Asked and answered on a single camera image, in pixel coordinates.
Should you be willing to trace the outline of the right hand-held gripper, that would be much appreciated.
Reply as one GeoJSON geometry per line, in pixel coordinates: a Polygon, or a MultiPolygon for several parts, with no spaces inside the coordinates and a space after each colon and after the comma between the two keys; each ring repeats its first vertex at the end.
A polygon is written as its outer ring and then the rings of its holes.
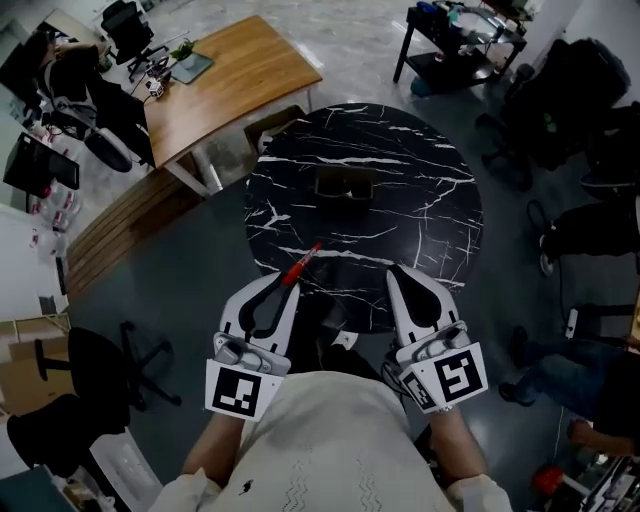
{"type": "Polygon", "coordinates": [[[449,290],[404,265],[389,267],[386,282],[398,341],[406,346],[396,352],[398,379],[422,413],[442,412],[486,391],[481,346],[457,321],[449,290]]]}

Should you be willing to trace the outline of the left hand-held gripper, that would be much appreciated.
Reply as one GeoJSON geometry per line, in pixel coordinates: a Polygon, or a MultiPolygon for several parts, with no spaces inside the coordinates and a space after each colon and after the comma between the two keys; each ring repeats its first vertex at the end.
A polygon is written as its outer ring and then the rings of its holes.
{"type": "Polygon", "coordinates": [[[257,422],[276,396],[291,361],[269,351],[287,350],[300,296],[298,285],[281,281],[281,273],[265,275],[227,300],[206,361],[206,409],[257,422]],[[268,351],[242,340],[251,337],[268,351]]]}

